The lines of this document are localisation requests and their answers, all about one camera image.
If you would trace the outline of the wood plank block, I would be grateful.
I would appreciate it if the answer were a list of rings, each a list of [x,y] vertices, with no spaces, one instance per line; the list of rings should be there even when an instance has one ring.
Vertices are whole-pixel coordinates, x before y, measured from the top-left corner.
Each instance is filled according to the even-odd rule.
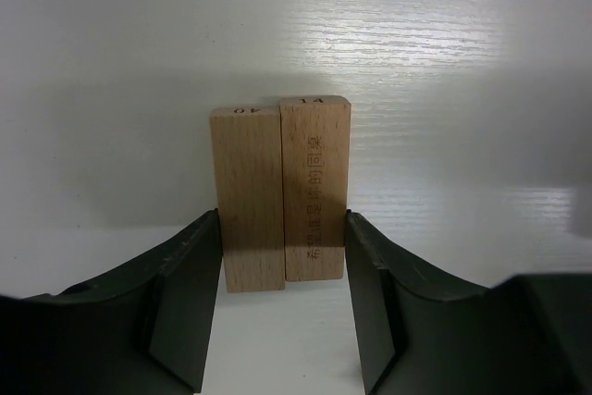
[[[209,123],[227,291],[284,290],[279,111],[218,108]]]

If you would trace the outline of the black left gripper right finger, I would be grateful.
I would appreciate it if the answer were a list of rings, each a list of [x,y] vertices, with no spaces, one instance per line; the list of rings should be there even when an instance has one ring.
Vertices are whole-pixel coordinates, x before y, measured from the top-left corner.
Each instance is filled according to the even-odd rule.
[[[590,392],[589,274],[522,274],[486,288],[354,212],[345,254],[366,393]]]

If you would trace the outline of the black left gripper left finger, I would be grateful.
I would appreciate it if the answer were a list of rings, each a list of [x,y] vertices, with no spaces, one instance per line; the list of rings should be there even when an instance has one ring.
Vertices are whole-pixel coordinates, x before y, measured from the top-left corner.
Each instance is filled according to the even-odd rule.
[[[57,295],[1,299],[5,394],[197,394],[222,249],[211,210]]]

